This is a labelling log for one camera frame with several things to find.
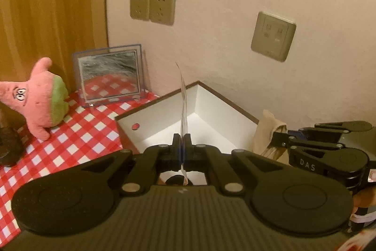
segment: beige cloth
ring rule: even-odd
[[[288,164],[286,148],[269,147],[274,132],[287,133],[287,125],[276,119],[268,110],[264,110],[251,141],[251,151],[269,159]]]

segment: wall socket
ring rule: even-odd
[[[154,23],[173,25],[175,0],[150,0],[150,20]]]
[[[149,20],[150,0],[129,0],[129,4],[131,18]]]
[[[276,15],[259,12],[251,49],[284,62],[293,41],[296,24]]]

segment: patrick star plush toy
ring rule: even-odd
[[[68,112],[68,91],[60,76],[48,71],[50,58],[41,58],[26,82],[0,82],[0,101],[26,118],[32,135],[45,141],[45,128],[56,126]]]

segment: picture frame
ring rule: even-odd
[[[75,52],[73,64],[84,108],[145,97],[141,44]]]

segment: white box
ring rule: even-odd
[[[179,89],[117,116],[123,148],[143,153],[152,145],[171,144],[174,133],[180,133],[182,107]],[[212,145],[223,153],[250,148],[258,120],[200,81],[187,86],[187,114],[192,144]],[[132,130],[136,123],[139,128]],[[162,173],[161,179],[173,174]],[[192,171],[188,177],[195,185],[206,183],[202,173]]]

